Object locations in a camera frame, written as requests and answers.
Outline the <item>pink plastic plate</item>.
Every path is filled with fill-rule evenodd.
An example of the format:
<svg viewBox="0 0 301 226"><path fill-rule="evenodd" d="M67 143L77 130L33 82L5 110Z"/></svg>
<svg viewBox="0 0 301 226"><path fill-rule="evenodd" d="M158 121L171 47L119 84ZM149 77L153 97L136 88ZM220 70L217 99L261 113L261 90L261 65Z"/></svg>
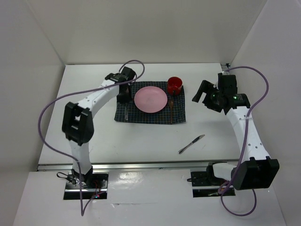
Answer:
<svg viewBox="0 0 301 226"><path fill-rule="evenodd" d="M166 106L167 95L158 87L147 86L136 92L134 103L144 113L157 113Z"/></svg>

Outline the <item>dark checked cloth napkin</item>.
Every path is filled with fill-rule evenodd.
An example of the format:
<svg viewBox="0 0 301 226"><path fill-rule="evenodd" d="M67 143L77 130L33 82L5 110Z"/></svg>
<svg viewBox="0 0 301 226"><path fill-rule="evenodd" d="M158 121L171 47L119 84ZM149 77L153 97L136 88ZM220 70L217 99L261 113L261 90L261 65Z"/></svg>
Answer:
<svg viewBox="0 0 301 226"><path fill-rule="evenodd" d="M186 122L185 115L185 92L182 88L180 95L172 97L167 94L168 99L174 100L173 107L173 124L180 124ZM157 113L144 113L139 110L131 100L128 103L128 121L125 121L125 106L117 103L114 120L117 122L129 123L144 123L144 124L170 124L170 109L168 104Z"/></svg>

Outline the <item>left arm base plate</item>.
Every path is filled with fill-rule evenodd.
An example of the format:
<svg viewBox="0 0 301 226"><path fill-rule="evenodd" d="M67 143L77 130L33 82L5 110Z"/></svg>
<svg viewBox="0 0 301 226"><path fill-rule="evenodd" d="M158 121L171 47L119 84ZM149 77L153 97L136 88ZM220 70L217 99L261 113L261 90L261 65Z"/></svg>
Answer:
<svg viewBox="0 0 301 226"><path fill-rule="evenodd" d="M56 176L60 179L64 179L65 190L64 200L79 200L79 180L71 173L58 172ZM109 173L95 173L88 182L82 182L82 198L83 200L89 200L93 195L96 200L107 199L107 187L108 187Z"/></svg>

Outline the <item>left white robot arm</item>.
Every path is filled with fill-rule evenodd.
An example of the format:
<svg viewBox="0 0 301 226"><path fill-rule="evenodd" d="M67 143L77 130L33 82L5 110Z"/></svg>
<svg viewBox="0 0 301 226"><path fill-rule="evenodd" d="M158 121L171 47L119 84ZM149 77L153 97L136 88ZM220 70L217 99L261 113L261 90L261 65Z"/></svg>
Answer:
<svg viewBox="0 0 301 226"><path fill-rule="evenodd" d="M71 154L77 160L72 164L72 175L83 188L93 182L93 167L89 158L89 141L94 134L93 118L111 99L127 105L132 100L130 84L136 72L123 67L119 73L110 73L101 84L101 90L94 91L77 103L68 102L64 109L62 131L69 140Z"/></svg>

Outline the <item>silver fork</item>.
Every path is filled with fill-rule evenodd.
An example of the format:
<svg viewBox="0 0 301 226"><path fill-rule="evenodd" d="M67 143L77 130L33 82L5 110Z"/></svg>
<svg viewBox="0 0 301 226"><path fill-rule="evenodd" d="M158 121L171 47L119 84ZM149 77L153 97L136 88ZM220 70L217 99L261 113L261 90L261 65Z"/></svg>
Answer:
<svg viewBox="0 0 301 226"><path fill-rule="evenodd" d="M128 103L125 103L125 121L128 121Z"/></svg>

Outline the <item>red mug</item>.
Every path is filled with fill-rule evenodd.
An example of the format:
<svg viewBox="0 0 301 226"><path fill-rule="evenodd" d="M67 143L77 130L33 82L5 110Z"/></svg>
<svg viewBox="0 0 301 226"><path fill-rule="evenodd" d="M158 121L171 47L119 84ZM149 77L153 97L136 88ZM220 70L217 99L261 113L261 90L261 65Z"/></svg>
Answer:
<svg viewBox="0 0 301 226"><path fill-rule="evenodd" d="M171 77L167 81L167 92L169 95L180 95L183 82L179 77Z"/></svg>

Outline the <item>brown wooden spoon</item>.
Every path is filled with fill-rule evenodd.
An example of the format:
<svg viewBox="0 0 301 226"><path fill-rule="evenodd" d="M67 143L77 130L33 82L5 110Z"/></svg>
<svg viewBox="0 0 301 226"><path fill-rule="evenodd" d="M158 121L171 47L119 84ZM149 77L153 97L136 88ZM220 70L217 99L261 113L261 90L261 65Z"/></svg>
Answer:
<svg viewBox="0 0 301 226"><path fill-rule="evenodd" d="M173 107L174 107L174 101L172 99L168 100L168 106L170 109L170 124L173 124Z"/></svg>

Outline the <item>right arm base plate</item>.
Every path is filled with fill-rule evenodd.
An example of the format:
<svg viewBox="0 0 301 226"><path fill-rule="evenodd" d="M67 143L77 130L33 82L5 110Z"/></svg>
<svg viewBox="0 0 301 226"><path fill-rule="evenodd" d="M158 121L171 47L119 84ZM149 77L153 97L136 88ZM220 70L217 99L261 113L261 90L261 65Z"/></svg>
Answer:
<svg viewBox="0 0 301 226"><path fill-rule="evenodd" d="M193 197L201 198L221 196L218 189L225 180L209 176L205 171L192 171L187 182L191 183Z"/></svg>

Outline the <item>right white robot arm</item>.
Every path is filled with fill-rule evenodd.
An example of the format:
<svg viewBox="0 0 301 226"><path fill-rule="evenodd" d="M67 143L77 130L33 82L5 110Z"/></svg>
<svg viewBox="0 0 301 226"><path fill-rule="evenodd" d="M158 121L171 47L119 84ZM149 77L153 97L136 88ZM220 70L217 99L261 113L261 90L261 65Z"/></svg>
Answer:
<svg viewBox="0 0 301 226"><path fill-rule="evenodd" d="M229 181L236 190L269 188L280 166L272 159L262 144L252 118L252 108L246 94L239 94L235 75L218 75L216 85L203 80L193 97L216 112L224 112L230 121L240 148L238 164L213 162L208 164L206 181L217 184L221 179Z"/></svg>

